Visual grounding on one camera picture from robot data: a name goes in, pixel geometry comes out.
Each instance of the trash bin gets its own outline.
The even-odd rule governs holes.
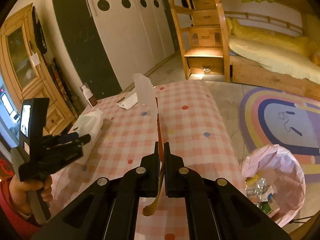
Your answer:
[[[286,148],[266,145],[254,150],[242,162],[241,173],[244,179],[259,174],[267,182],[273,182],[277,192],[273,198],[280,210],[271,219],[280,227],[290,222],[302,208],[306,194],[304,173]]]

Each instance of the table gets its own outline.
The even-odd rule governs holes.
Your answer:
[[[204,81],[190,80],[155,88],[159,104],[163,142],[172,154],[181,156],[186,167],[202,177],[224,177],[244,192],[238,160],[218,107]],[[116,102],[124,94],[99,100],[103,111],[102,135],[86,165],[72,163],[52,176],[51,213],[55,215],[99,177],[116,179],[140,165],[141,158],[154,152],[157,130],[152,127],[148,109],[136,104],[125,110]],[[84,114],[94,111],[87,107]],[[169,199],[164,185],[156,213],[142,215],[154,198],[141,198],[136,240],[188,239],[184,199]]]

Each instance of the rainbow rug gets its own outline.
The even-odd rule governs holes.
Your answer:
[[[249,152],[279,144],[297,158],[306,183],[320,182],[320,102],[255,88],[240,102],[239,125]]]

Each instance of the plastic bag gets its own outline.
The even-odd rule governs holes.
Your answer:
[[[280,210],[272,217],[280,227],[291,221],[303,206],[306,194],[304,173],[289,150],[279,145],[266,145],[254,150],[241,165],[244,179],[260,177],[273,182],[277,193],[274,200]]]
[[[87,133],[91,135],[90,142],[82,147],[83,157],[76,160],[79,164],[84,165],[88,161],[92,149],[101,135],[101,127],[103,124],[102,114],[103,112],[100,109],[88,114],[81,114],[70,129],[70,132],[77,132],[79,137]]]

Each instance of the polka dot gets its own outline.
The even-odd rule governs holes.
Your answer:
[[[176,236],[174,234],[166,234],[164,240],[175,240]]]

